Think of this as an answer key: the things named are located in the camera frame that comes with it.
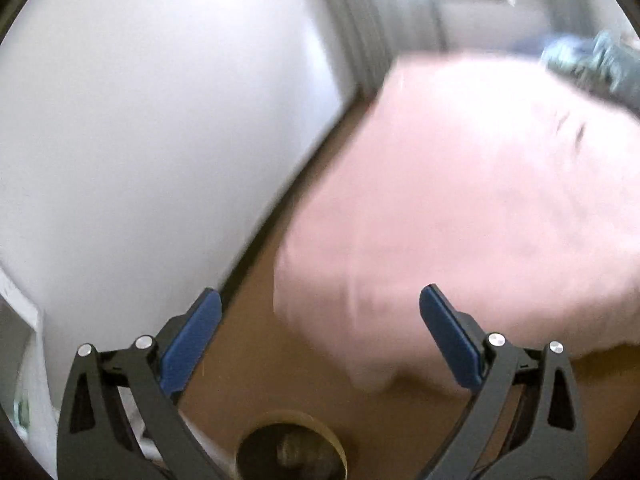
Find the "black round trash bin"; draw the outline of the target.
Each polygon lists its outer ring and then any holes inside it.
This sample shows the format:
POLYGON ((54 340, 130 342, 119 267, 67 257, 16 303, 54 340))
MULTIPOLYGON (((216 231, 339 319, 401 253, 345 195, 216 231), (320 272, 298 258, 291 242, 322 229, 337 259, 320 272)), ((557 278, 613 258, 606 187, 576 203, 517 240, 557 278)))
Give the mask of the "black round trash bin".
POLYGON ((304 412, 260 416, 234 453, 238 479, 347 479, 348 458, 337 434, 304 412))

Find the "grey-green crumpled blanket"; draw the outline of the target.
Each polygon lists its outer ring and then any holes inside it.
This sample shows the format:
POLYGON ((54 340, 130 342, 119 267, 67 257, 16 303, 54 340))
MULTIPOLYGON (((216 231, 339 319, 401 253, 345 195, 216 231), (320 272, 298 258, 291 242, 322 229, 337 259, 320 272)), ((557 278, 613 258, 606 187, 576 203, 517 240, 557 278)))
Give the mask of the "grey-green crumpled blanket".
POLYGON ((548 44, 541 62, 599 99, 639 116, 639 50, 608 32, 593 38, 564 36, 548 44))

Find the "white desk shelf unit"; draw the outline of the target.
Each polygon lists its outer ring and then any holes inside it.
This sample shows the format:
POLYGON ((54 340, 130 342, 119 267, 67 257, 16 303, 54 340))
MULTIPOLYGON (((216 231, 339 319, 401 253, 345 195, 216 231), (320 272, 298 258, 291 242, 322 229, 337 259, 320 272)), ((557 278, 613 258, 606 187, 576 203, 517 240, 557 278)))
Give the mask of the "white desk shelf unit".
POLYGON ((43 314, 1 274, 1 475, 55 479, 58 422, 43 351, 43 314))

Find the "pink bed sheet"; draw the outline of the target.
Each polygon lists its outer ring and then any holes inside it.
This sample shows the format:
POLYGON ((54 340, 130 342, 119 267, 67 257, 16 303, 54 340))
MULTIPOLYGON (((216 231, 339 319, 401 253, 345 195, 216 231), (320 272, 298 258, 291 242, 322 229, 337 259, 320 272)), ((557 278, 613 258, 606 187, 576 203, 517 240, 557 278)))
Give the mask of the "pink bed sheet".
POLYGON ((364 390, 459 388, 419 313, 574 358, 639 340, 639 122, 528 58, 400 58, 300 200, 273 310, 364 390))

